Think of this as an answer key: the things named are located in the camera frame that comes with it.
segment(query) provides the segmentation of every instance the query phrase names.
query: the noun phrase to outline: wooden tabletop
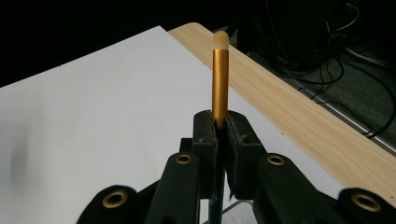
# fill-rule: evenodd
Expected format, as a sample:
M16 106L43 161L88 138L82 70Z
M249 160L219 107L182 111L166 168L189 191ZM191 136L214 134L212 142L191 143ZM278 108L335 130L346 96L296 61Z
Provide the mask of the wooden tabletop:
M193 22L169 34L212 68L212 32ZM232 46L230 86L343 186L396 206L394 156Z

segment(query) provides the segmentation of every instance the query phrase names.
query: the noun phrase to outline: brass insert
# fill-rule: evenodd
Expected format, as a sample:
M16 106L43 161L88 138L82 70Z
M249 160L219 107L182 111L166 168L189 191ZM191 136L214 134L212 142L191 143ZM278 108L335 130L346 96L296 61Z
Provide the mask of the brass insert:
M350 198L353 203L367 211L379 212L381 210L381 204L370 195L355 193L352 194Z
M176 162L179 164L188 164L192 161L192 157L187 154L178 155L176 157Z
M273 165L283 165L285 164L285 160L277 155L271 155L267 157L267 160Z
M118 189L109 194L102 200L102 205L106 208L116 208L121 206L128 199L128 194L125 190Z

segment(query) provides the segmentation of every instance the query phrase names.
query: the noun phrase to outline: gold cylinder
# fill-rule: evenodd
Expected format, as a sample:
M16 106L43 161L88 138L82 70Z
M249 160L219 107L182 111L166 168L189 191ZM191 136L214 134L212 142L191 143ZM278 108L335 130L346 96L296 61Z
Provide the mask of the gold cylinder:
M218 129L225 126L228 115L228 50L213 50L212 116Z

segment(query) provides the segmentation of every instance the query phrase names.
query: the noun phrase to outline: gold metallic tube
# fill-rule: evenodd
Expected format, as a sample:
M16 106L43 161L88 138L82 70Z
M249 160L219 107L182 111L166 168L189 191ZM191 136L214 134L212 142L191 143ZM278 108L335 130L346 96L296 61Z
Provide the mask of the gold metallic tube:
M225 126L228 114L228 65L227 49L213 49L212 116L218 129Z

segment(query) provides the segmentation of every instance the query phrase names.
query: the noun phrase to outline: wooden table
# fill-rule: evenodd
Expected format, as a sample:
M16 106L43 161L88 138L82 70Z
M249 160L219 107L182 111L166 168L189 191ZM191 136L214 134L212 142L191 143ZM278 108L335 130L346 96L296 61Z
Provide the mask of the wooden table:
M213 33L188 23L169 34L212 68ZM383 148L233 47L230 86L343 186L368 189L396 206L396 158Z

